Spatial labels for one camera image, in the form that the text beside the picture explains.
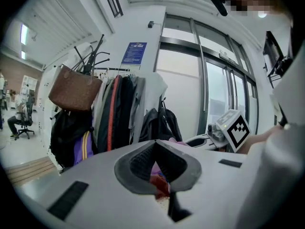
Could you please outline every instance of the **wooden floor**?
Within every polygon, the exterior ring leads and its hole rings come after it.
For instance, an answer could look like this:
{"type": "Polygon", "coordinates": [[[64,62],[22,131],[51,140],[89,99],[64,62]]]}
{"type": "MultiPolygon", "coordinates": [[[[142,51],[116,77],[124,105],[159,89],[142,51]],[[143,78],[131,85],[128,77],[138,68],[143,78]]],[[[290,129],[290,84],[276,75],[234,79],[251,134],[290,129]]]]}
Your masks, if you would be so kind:
{"type": "Polygon", "coordinates": [[[57,168],[49,157],[37,159],[20,166],[6,169],[6,174],[13,186],[21,186],[33,179],[44,176],[57,168]]]}

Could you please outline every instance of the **person sitting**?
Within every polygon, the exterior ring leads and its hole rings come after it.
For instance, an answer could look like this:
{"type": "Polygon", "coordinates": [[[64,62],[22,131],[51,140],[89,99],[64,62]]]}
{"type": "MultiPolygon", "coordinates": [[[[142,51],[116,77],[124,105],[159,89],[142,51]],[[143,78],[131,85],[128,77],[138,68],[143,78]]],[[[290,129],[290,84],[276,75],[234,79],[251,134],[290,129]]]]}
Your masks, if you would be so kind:
{"type": "Polygon", "coordinates": [[[16,91],[11,91],[10,96],[12,100],[15,100],[15,109],[16,114],[8,119],[8,125],[10,128],[10,131],[12,134],[10,137],[15,138],[18,135],[17,128],[15,127],[15,124],[20,125],[21,124],[21,114],[20,112],[25,113],[26,120],[28,119],[28,112],[25,102],[20,98],[19,95],[16,96],[16,91]]]}

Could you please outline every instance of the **black backpack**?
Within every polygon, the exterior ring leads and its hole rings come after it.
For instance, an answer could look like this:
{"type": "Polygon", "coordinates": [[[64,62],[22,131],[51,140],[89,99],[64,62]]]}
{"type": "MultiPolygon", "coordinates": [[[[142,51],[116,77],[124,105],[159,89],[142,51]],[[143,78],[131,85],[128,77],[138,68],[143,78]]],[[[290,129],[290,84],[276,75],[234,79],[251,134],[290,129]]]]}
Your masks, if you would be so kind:
{"type": "Polygon", "coordinates": [[[61,110],[55,115],[56,121],[52,127],[50,149],[56,161],[63,168],[74,165],[74,144],[85,132],[93,131],[92,112],[69,112],[61,110]]]}

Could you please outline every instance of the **brown leather tote bag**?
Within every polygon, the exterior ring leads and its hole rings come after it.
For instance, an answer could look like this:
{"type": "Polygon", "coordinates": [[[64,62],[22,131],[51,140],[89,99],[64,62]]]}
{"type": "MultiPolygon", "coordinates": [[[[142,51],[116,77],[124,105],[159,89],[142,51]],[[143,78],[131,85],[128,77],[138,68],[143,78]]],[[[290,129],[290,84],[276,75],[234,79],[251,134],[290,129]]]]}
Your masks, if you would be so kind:
{"type": "Polygon", "coordinates": [[[89,111],[102,81],[92,74],[84,75],[62,65],[50,91],[49,99],[58,107],[68,111],[89,111]]]}

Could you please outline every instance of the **black rubber pad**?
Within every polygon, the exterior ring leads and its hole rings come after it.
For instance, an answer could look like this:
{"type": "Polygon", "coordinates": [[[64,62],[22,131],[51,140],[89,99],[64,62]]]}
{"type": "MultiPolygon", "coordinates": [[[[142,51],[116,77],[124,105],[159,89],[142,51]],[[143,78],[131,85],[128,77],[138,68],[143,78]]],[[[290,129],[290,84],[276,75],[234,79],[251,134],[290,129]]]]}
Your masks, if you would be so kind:
{"type": "Polygon", "coordinates": [[[48,211],[57,218],[65,220],[87,187],[87,183],[80,181],[74,182],[48,211]]]}
{"type": "Polygon", "coordinates": [[[240,166],[242,166],[242,163],[240,162],[235,162],[227,159],[222,159],[221,161],[219,161],[219,163],[227,166],[233,166],[236,168],[240,168],[240,166]]]}

